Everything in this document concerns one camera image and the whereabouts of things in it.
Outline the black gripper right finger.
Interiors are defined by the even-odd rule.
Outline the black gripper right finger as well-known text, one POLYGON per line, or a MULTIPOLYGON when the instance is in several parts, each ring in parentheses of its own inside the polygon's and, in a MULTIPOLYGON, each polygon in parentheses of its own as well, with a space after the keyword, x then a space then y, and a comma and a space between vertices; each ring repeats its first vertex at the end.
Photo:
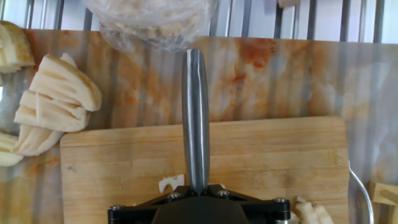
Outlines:
POLYGON ((227 190, 220 184, 209 185, 201 196, 234 202, 242 210, 249 223, 291 223, 290 200, 283 197, 261 200, 227 190))

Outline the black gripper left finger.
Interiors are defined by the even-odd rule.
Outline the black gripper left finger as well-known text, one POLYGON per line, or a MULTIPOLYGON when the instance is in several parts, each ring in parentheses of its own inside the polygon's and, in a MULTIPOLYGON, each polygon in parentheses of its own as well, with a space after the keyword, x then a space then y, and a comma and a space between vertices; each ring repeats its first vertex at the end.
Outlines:
POLYGON ((171 193, 138 205, 112 205, 108 208, 108 224, 152 223, 161 206, 196 196, 198 194, 189 186, 178 186, 171 193))

